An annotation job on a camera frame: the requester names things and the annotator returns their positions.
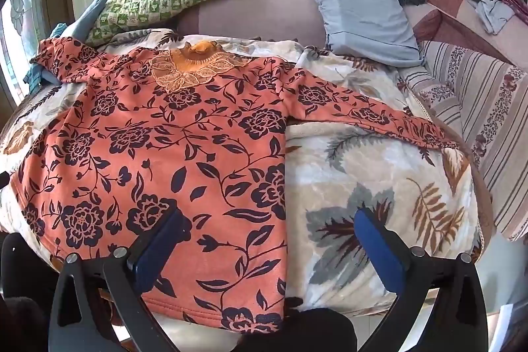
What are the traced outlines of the orange floral sweater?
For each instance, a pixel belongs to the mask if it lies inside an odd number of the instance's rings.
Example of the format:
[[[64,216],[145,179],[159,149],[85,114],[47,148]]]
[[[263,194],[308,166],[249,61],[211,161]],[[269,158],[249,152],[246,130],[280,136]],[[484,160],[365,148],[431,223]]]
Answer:
[[[210,41],[117,55],[49,38],[36,62],[84,89],[11,178],[29,228],[57,257],[88,258],[131,245],[179,210],[190,237],[147,304],[233,332],[275,332],[284,317],[289,120],[449,144],[429,121],[279,57],[243,58]]]

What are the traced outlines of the cream leaf-pattern blanket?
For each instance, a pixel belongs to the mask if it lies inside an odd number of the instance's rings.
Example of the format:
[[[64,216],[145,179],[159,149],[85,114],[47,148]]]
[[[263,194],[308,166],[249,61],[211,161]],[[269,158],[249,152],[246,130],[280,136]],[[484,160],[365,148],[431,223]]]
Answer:
[[[490,208],[479,173],[458,137],[403,95],[381,65],[318,52],[294,41],[179,38],[165,29],[151,30],[131,44],[93,49],[122,55],[137,47],[169,50],[203,41],[243,58],[284,59],[324,81],[431,122],[449,142],[441,149],[420,148],[348,123],[288,121],[284,190],[290,215],[285,221],[284,310],[288,298],[297,298],[302,308],[329,307],[346,314],[368,314],[390,306],[394,297],[383,287],[355,235],[354,216],[360,208],[373,212],[407,245],[421,246],[430,255],[480,255],[490,235],[481,222]],[[10,181],[1,193],[1,225],[22,234],[41,259],[60,268],[67,255],[57,257],[37,238],[11,186],[36,138],[73,106],[84,89],[82,83],[64,83],[52,76],[57,84],[27,98],[2,130],[1,168]]]

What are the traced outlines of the striped floral pillow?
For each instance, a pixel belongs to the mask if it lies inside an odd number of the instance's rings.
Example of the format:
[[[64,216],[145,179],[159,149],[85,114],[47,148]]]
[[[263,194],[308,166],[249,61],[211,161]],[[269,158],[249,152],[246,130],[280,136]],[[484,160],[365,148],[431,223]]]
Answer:
[[[424,65],[402,80],[471,150],[490,194],[497,231],[527,234],[527,72],[469,48],[421,43]]]

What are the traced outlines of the mauve bed headboard cushion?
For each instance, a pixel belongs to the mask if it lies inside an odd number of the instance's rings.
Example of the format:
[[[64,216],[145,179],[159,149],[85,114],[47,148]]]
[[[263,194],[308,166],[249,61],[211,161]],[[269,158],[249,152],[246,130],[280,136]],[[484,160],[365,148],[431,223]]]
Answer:
[[[294,40],[322,48],[326,32],[314,0],[209,0],[170,19],[182,36]]]

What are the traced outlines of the pink maroon quilt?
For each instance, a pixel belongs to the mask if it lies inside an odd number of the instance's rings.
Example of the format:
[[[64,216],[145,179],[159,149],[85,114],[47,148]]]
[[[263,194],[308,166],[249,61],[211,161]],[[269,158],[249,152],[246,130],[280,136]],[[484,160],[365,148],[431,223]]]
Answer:
[[[467,0],[426,0],[421,5],[406,5],[404,12],[419,42],[465,47],[527,69],[527,24],[517,16],[492,35]]]

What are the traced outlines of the grey crumpled cloth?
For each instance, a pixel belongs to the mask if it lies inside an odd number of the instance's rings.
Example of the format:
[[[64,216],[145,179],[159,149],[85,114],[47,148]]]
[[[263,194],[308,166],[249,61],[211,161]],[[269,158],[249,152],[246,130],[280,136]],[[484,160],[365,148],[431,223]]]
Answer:
[[[488,34],[498,35],[514,16],[511,7],[500,0],[466,0],[474,8]]]

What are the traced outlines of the light blue pillow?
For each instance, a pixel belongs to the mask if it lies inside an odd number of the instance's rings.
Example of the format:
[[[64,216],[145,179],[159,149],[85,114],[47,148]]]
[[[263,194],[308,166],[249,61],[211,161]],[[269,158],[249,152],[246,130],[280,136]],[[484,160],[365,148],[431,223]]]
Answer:
[[[396,68],[422,64],[413,29],[398,0],[315,0],[326,46]]]

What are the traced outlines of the magenta cloth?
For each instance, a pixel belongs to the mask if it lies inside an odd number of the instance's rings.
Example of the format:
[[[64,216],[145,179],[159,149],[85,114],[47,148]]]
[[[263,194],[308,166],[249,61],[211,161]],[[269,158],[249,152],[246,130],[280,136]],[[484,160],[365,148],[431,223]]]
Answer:
[[[523,0],[499,0],[510,7],[514,14],[525,24],[528,24],[528,5]]]

